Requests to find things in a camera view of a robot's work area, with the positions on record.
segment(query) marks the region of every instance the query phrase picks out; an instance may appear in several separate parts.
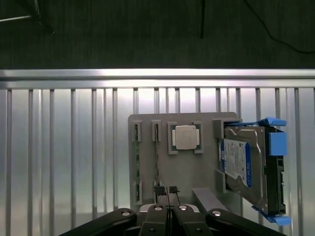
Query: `metal bar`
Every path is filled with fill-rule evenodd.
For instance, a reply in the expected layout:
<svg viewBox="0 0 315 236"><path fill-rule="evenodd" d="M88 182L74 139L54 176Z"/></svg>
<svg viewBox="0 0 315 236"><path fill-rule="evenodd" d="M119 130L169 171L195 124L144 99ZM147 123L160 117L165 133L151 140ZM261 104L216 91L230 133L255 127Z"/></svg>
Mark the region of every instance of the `metal bar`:
<svg viewBox="0 0 315 236"><path fill-rule="evenodd" d="M7 18L7 19L1 19L1 22L7 22L7 21L19 21L19 20L25 20L25 19L30 19L32 16L19 16L19 17L13 17L13 18Z"/></svg>
<svg viewBox="0 0 315 236"><path fill-rule="evenodd" d="M43 27L43 29L49 33L49 34L54 34L55 31L54 29L43 19L40 17L38 14L37 10L39 9L34 9L26 0L15 0L27 13L29 13L32 17L32 19L38 23L40 23Z"/></svg>
<svg viewBox="0 0 315 236"><path fill-rule="evenodd" d="M0 89L86 89L86 88L119 88L131 89L136 88L156 88L163 85L168 90L168 98L170 101L175 100L174 104L169 104L169 112L178 112L178 90L174 87L180 86L181 88L198 87L204 88L314 88L315 79L313 80L73 80L73 81L36 81L36 80L23 80L23 81L0 81Z"/></svg>
<svg viewBox="0 0 315 236"><path fill-rule="evenodd" d="M97 216L100 217L104 213L107 212L107 202L108 199L106 196L106 187L107 185L107 176L108 172L105 171L107 167L107 162L105 162L105 157L107 155L111 155L113 145L105 141L105 132L106 128L108 128L107 124L105 124L105 117L107 113L112 112L113 109L111 107L106 106L106 92L103 89L97 89L95 91L95 95L93 95L93 114L95 115L93 127L93 137L92 141L93 150L94 150L94 160L96 168L95 170L95 178L96 178L96 204L97 204Z"/></svg>
<svg viewBox="0 0 315 236"><path fill-rule="evenodd" d="M315 69L61 69L0 70L0 80L314 79Z"/></svg>
<svg viewBox="0 0 315 236"><path fill-rule="evenodd" d="M14 90L11 95L11 229L9 230L12 236L29 235L29 91Z"/></svg>
<svg viewBox="0 0 315 236"><path fill-rule="evenodd" d="M128 117L135 112L134 103L137 103L137 96L134 96L134 90L131 88L117 89L116 107L115 107L115 139L114 143L114 189L115 189L115 207L130 206L129 187L129 166L128 156L128 127L125 125Z"/></svg>
<svg viewBox="0 0 315 236"><path fill-rule="evenodd" d="M260 94L255 88L240 89L240 115L244 122L257 119L260 116ZM256 223L259 215L252 209L252 204L243 198L243 217Z"/></svg>
<svg viewBox="0 0 315 236"><path fill-rule="evenodd" d="M12 225L12 91L7 91L6 94L6 157L5 157L5 235L11 236Z"/></svg>
<svg viewBox="0 0 315 236"><path fill-rule="evenodd" d="M192 192L199 203L199 210L201 212L206 213L214 208L227 210L209 188L193 188Z"/></svg>
<svg viewBox="0 0 315 236"><path fill-rule="evenodd" d="M60 235L71 228L71 90L55 90L53 103L53 235Z"/></svg>
<svg viewBox="0 0 315 236"><path fill-rule="evenodd" d="M51 124L51 117L52 117L52 101L51 95L53 94L52 91L49 90L42 90L42 103L41 103L41 115L40 122L41 122L41 152L40 152L40 160L41 160L41 167L40 167L40 181L41 181L41 216L40 216L40 234L39 235L47 235L52 236L50 234L50 222L51 219L51 212L50 209L52 208L51 204L51 178L50 178L50 163L51 163L51 137L52 137L52 124Z"/></svg>
<svg viewBox="0 0 315 236"><path fill-rule="evenodd" d="M116 187L115 187L115 179L114 174L116 174L116 170L114 170L114 163L116 162L117 150L115 150L116 142L114 142L114 137L117 137L117 91L113 91L113 89L108 88L103 92L103 103L101 103L102 109L99 112L103 113L100 116L104 116L104 122L101 119L100 124L98 126L98 130L102 132L100 127L104 128L104 143L101 142L100 139L100 147L103 146L104 149L100 149L100 153L104 156L100 157L102 163L104 163L104 188L105 195L104 197L104 205L106 212L111 212L114 210L114 206L117 205L116 201Z"/></svg>

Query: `screw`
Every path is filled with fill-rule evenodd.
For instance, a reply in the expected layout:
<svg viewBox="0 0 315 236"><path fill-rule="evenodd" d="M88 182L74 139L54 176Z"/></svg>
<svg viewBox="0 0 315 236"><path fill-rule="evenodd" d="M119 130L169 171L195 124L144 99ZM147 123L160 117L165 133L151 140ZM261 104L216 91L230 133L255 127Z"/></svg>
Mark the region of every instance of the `screw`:
<svg viewBox="0 0 315 236"><path fill-rule="evenodd" d="M178 207L180 210L186 210L187 209L187 206L179 206Z"/></svg>
<svg viewBox="0 0 315 236"><path fill-rule="evenodd" d="M212 211L212 215L221 216L221 212L214 210L214 211Z"/></svg>

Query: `black cable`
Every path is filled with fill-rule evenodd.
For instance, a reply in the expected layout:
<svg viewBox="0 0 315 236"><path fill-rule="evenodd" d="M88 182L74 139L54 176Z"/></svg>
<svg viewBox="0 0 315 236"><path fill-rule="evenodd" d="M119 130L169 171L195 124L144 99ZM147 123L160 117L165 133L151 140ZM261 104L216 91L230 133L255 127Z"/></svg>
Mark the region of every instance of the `black cable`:
<svg viewBox="0 0 315 236"><path fill-rule="evenodd" d="M278 42L278 43L281 43L283 45L286 45L287 47L293 49L294 51L298 52L298 53L303 53L303 54L314 54L315 51L303 51L303 50L299 50L297 48L295 48L294 46L284 42L284 41L281 41L280 39L277 39L275 38L269 31L268 27L266 26L266 23L260 18L260 16L255 12L255 10L253 9L253 7L248 3L247 0L243 0L245 5L248 7L248 9L252 12L252 14L260 21L260 23L262 24L262 26L264 27L265 31L267 32L268 36Z"/></svg>
<svg viewBox="0 0 315 236"><path fill-rule="evenodd" d="M167 219L168 219L168 236L170 236L170 232L171 232L171 203L169 201L169 196L168 196L168 189L166 188L166 194L167 194L167 199L168 199L168 208L167 208Z"/></svg>
<svg viewBox="0 0 315 236"><path fill-rule="evenodd" d="M181 204L181 201L179 200L179 197L178 197L177 193L176 193L176 197L177 197L178 203Z"/></svg>

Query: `dark gray carpet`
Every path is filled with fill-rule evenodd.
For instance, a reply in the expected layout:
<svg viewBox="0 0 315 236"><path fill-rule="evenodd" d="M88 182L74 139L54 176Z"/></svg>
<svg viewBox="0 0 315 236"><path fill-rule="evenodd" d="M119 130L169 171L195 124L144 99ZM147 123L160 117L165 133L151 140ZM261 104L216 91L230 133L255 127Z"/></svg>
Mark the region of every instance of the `dark gray carpet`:
<svg viewBox="0 0 315 236"><path fill-rule="evenodd" d="M0 68L314 68L315 54L272 41L242 0L42 0L55 35L0 23ZM277 37L315 49L315 1L249 0ZM0 0L0 17L20 16Z"/></svg>

